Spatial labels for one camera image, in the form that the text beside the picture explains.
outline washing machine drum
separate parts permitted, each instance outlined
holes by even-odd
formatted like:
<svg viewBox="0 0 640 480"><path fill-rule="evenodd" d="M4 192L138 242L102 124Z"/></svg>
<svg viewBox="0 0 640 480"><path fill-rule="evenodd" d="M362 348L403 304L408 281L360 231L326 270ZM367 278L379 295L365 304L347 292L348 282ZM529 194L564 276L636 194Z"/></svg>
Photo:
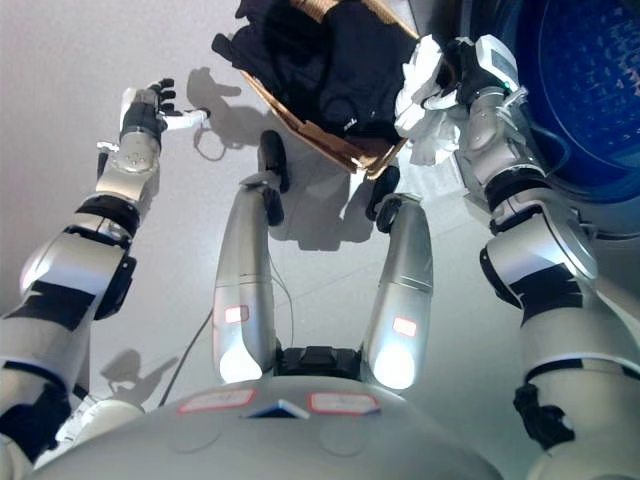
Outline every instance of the washing machine drum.
<svg viewBox="0 0 640 480"><path fill-rule="evenodd" d="M541 126L570 147L554 182L586 204L640 197L638 0L524 1L517 29L520 81ZM551 163L561 142L536 141Z"/></svg>

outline black cable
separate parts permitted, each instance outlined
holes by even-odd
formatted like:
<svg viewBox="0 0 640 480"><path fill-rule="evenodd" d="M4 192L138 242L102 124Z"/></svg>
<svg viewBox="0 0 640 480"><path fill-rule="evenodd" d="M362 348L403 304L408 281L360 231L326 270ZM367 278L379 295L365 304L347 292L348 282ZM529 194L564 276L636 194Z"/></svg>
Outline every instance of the black cable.
<svg viewBox="0 0 640 480"><path fill-rule="evenodd" d="M169 380L169 385L167 385L167 388L165 389L164 393L162 394L162 398L160 399L160 403L158 404L158 408L163 407L164 404L167 403L167 398L169 398L169 394L171 393L171 389L173 388L173 384L176 382L176 379L178 378L178 375L180 375L180 371L182 370L184 362L186 362L187 357L189 356L189 353L191 352L191 349L193 348L193 346L195 345L196 341L200 337L200 334L204 330L204 327L206 327L207 324L209 323L209 320L211 319L212 315L213 315L213 309L209 310L209 313L207 314L207 318L204 320L202 325L200 325L200 328L198 329L198 331L196 332L194 337L191 339L191 343L189 343L189 345L187 345L187 348L184 351L184 353L182 354L182 358L180 359L180 363L178 363L178 366L176 367L175 371L173 372L173 376L171 377L171 380Z"/></svg>

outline white robot arm segment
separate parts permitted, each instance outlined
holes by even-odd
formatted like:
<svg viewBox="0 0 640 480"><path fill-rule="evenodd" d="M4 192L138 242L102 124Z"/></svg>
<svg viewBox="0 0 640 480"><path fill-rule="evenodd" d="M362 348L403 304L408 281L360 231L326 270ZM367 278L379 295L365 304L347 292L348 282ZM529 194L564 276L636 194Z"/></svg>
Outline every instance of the white robot arm segment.
<svg viewBox="0 0 640 480"><path fill-rule="evenodd" d="M578 215L510 118L520 102L477 62L466 78L474 88L461 98L470 108L459 161L484 192L496 235L480 261L497 295L523 310L524 385L514 405L547 451L529 478L639 478L638 345L598 297Z"/></svg>
<svg viewBox="0 0 640 480"><path fill-rule="evenodd" d="M158 192L171 86L163 80L129 91L120 146L101 152L95 193L32 255L21 279L23 301L0 319L2 480L26 475L25 462L55 447L55 434L71 413L68 395L91 323L116 313L126 297L136 266L128 255L131 241ZM193 123L206 116L198 111L188 118Z"/></svg>

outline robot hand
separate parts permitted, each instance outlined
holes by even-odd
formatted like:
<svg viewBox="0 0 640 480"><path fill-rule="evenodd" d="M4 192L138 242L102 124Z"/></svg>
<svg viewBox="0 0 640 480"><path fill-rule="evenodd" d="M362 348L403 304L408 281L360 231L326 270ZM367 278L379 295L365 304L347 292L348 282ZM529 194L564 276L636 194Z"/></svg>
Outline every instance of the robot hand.
<svg viewBox="0 0 640 480"><path fill-rule="evenodd" d="M175 105L168 102L176 97L173 86L173 79L165 78L144 90L125 90L120 109L120 132L148 125L151 131L158 132L159 139L159 133L164 130L195 127L211 115L207 109L176 111Z"/></svg>

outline cable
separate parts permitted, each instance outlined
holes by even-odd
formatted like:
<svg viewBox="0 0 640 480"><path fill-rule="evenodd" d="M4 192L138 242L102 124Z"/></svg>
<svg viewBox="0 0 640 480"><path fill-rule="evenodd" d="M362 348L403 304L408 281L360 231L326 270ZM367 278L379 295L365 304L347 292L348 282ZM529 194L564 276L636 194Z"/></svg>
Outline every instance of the cable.
<svg viewBox="0 0 640 480"><path fill-rule="evenodd" d="M547 174L547 176L550 177L567 164L567 162L569 161L569 157L571 156L571 147L560 135L556 135L551 130L546 129L535 122L531 122L531 129L535 130L541 135L544 135L547 138L550 138L551 140L554 140L562 148L562 158L551 170L549 170L549 173Z"/></svg>
<svg viewBox="0 0 640 480"><path fill-rule="evenodd" d="M289 342L289 346L293 347L294 329L295 329L295 322L293 321L293 300L291 299L291 294L289 294L289 290L287 289L284 283L284 280L282 279L282 276L280 276L280 272L278 272L278 269L276 268L275 263L273 263L271 252L269 252L269 263L271 263L271 267L273 268L273 271L275 272L277 277L277 278L274 278L273 281L276 282L276 285L278 285L282 289L284 294L289 299L289 314L291 318L291 339Z"/></svg>
<svg viewBox="0 0 640 480"><path fill-rule="evenodd" d="M204 322L202 323L202 325L200 325L200 328L198 329L196 334L191 339L191 343L189 343L189 345L187 345L187 348L185 349L184 353L182 354L182 358L180 359L180 363L178 363L178 366L176 367L176 369L173 372L173 376L171 377L171 380L169 380L169 384L167 385L167 388L165 389L164 393L162 394L162 398L160 399L160 403L158 404L158 408L164 406L164 404L167 403L167 398L169 398L169 394L171 393L171 389L173 388L173 384L176 382L176 379L178 378L178 375L180 375L180 371L182 370L184 362L186 362L187 357L189 356L189 353L191 352L191 349L193 348L193 346L195 345L196 341L198 340L198 337L200 337L200 334L204 330L204 327L206 327L207 323L209 323L209 320L211 319L212 315L213 315L213 309L209 310L209 313L207 314L207 318L205 318Z"/></svg>

